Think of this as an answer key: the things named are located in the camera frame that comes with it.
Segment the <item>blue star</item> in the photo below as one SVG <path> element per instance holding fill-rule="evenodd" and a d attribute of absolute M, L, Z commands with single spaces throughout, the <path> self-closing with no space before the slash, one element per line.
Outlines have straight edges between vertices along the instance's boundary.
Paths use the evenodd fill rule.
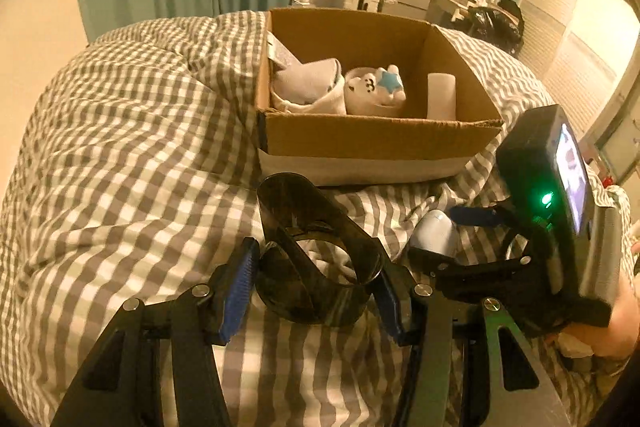
<path fill-rule="evenodd" d="M 383 71 L 382 77 L 378 81 L 378 87 L 381 86 L 390 93 L 402 88 L 402 84 L 400 83 L 400 80 L 398 80 L 398 76 L 395 73 L 389 73 L 388 71 Z"/>

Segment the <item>white cylinder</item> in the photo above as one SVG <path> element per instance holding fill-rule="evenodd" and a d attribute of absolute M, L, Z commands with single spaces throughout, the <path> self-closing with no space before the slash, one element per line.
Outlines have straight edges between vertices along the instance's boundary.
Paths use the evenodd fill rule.
<path fill-rule="evenodd" d="M 456 120 L 456 77 L 447 73 L 430 73 L 428 78 L 427 118 Z"/>

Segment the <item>bed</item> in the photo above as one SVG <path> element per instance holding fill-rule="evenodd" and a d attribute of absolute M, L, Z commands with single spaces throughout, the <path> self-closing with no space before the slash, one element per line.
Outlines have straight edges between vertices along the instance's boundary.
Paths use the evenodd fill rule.
<path fill-rule="evenodd" d="M 261 239 L 255 189 L 254 81 L 266 16 L 141 22 L 92 43 L 56 75 L 28 123 L 0 213 L 0 380 L 34 425 L 47 426 L 79 364 L 127 298 L 148 304 L 207 280 L 247 235 Z M 445 182 L 326 193 L 392 259 L 428 210 L 505 197 L 495 150 L 524 110 L 553 103 L 522 64 L 443 30 L 500 110 L 505 129 Z M 590 173 L 596 202 L 629 204 Z M 497 232 L 462 229 L 470 263 L 492 260 Z M 574 373 L 557 351 L 534 352 L 575 425 L 599 404 L 598 374 Z M 289 323 L 254 295 L 245 325 L 214 348 L 238 426 L 389 425 L 408 352 L 369 309 L 340 329 Z M 460 353 L 451 363 L 459 368 Z M 176 425 L 170 360 L 163 408 Z M 447 424 L 456 425 L 452 379 Z"/>

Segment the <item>bolt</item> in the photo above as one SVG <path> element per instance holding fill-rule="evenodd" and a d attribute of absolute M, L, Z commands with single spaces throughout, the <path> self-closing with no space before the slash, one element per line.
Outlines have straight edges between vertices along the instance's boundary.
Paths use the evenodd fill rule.
<path fill-rule="evenodd" d="M 206 284 L 198 284 L 191 290 L 194 297 L 206 297 L 209 295 L 209 287 Z"/>
<path fill-rule="evenodd" d="M 415 285 L 414 292 L 420 297 L 429 297 L 433 293 L 433 288 L 428 284 L 417 284 Z"/>
<path fill-rule="evenodd" d="M 493 297 L 487 297 L 484 300 L 484 307 L 491 312 L 497 312 L 500 309 L 500 301 Z"/>
<path fill-rule="evenodd" d="M 132 312 L 133 310 L 137 310 L 138 306 L 140 306 L 140 300 L 132 297 L 127 299 L 122 303 L 122 309 L 126 312 Z"/>

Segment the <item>plush toy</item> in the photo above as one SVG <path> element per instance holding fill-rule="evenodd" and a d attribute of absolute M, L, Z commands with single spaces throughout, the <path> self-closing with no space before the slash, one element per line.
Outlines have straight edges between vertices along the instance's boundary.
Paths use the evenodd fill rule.
<path fill-rule="evenodd" d="M 347 75 L 344 101 L 348 114 L 397 116 L 405 99 L 404 86 L 396 66 L 391 65 L 388 70 L 358 68 Z"/>

